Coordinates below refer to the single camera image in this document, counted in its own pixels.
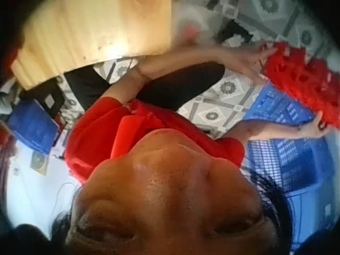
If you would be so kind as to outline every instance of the black pants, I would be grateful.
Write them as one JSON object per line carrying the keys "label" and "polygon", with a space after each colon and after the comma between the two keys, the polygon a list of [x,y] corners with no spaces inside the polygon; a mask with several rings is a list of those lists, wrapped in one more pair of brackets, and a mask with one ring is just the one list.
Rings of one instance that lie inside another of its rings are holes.
{"label": "black pants", "polygon": [[[215,62],[180,69],[149,82],[137,95],[137,99],[177,111],[186,102],[216,84],[224,72],[225,67]],[[65,73],[65,77],[84,110],[90,108],[111,86],[92,66]]]}

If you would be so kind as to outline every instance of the blue container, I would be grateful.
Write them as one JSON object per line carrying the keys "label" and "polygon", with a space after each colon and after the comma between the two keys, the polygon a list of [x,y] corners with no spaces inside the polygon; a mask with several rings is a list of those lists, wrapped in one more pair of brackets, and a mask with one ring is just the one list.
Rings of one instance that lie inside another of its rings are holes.
{"label": "blue container", "polygon": [[[299,125],[313,118],[309,109],[268,85],[244,120]],[[338,206],[332,180],[335,171],[324,138],[251,141],[247,153],[249,167],[271,176],[288,197],[293,208],[294,249],[311,234],[333,225]]]}
{"label": "blue container", "polygon": [[57,135],[57,124],[35,100],[23,100],[8,119],[18,140],[42,154],[49,154]]}

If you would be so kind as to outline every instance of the red polo shirt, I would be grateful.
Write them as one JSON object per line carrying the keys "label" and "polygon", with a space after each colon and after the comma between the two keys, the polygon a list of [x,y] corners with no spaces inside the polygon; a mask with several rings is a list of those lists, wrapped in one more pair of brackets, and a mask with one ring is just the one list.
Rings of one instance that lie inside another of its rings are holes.
{"label": "red polo shirt", "polygon": [[67,144],[66,162],[72,174],[84,183],[102,161],[129,152],[144,135],[162,128],[181,131],[208,154],[241,166],[244,148],[239,141],[214,141],[172,110],[138,100],[123,106],[110,97],[98,100],[78,121]]}

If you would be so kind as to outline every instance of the wooden table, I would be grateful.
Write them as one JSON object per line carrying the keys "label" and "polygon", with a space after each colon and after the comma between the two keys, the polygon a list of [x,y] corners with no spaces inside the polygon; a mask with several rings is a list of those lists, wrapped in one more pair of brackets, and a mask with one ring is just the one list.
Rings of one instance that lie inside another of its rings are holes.
{"label": "wooden table", "polygon": [[47,0],[23,28],[12,71],[25,89],[93,63],[161,54],[171,45],[171,0]]}

